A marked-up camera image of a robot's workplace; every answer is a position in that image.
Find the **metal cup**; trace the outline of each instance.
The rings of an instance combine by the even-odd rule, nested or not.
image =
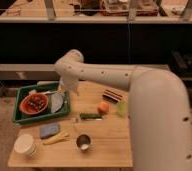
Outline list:
[[[86,134],[79,135],[76,139],[76,144],[81,152],[86,152],[90,147],[90,137]]]

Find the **blue sponge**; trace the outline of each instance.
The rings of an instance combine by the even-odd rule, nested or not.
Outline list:
[[[60,126],[57,123],[51,123],[51,124],[41,126],[39,130],[40,130],[40,138],[45,139],[59,133]]]

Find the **bowl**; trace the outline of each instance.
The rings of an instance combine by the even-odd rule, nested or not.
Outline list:
[[[26,96],[19,105],[19,110],[27,115],[43,113],[48,106],[48,97],[42,93],[34,93]]]
[[[81,152],[86,152],[90,147],[91,139],[86,134],[81,134],[76,139],[76,144]]]

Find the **red food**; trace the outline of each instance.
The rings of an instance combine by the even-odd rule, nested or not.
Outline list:
[[[109,104],[107,102],[102,101],[98,106],[98,113],[107,114],[109,111]]]

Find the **wooden tabletop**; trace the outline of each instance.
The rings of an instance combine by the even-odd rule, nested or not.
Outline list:
[[[105,89],[119,93],[123,95],[124,100],[127,100],[127,92],[80,81],[79,96],[70,93],[69,116],[21,127],[19,135],[24,133],[33,135],[37,152],[32,157],[25,157],[12,150],[8,165],[10,167],[132,167],[129,119],[128,116],[117,116],[115,104],[108,102],[110,110],[103,120],[74,122],[74,118],[81,112],[97,113],[97,106],[102,101],[102,92]],[[39,138],[39,126],[51,122],[58,122],[61,130],[70,134],[70,139],[53,145],[43,145]],[[80,152],[76,146],[76,138],[80,134],[91,137],[92,143],[86,153]]]

